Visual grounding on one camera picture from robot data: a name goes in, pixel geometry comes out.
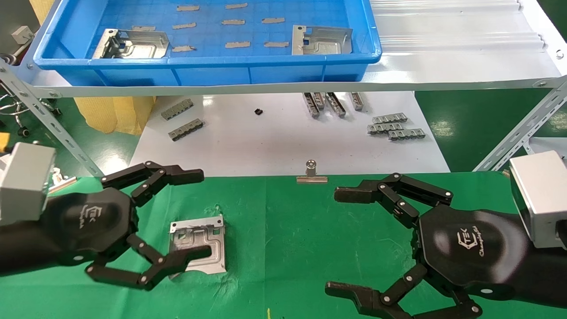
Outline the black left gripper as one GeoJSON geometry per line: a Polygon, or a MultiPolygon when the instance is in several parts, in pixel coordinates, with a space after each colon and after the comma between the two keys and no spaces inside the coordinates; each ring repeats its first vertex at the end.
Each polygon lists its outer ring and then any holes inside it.
{"type": "Polygon", "coordinates": [[[200,245],[162,255],[134,234],[138,230],[136,207],[144,206],[168,185],[204,179],[201,169],[147,161],[103,176],[100,192],[51,197],[39,220],[1,227],[1,276],[93,261],[85,269],[93,281],[150,291],[165,277],[184,272],[191,261],[210,257],[212,248],[200,245]],[[140,185],[130,197],[120,191],[134,184],[140,185]],[[146,259],[150,267],[141,273],[107,267],[127,248],[146,259]]]}

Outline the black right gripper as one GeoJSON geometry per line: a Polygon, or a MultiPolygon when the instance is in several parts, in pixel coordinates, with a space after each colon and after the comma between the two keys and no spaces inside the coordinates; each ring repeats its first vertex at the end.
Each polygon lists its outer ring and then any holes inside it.
{"type": "Polygon", "coordinates": [[[385,292],[328,281],[325,293],[349,299],[359,314],[379,319],[478,319],[483,310],[466,293],[489,300],[566,307],[564,249],[536,248],[518,215],[456,210],[449,207],[452,197],[449,190],[398,172],[380,180],[362,180],[356,187],[336,188],[337,202],[377,202],[405,228],[417,228],[420,263],[385,292]],[[419,218],[418,210],[405,198],[433,208],[419,218]],[[411,315],[399,302],[427,277],[455,305],[411,315]]]}

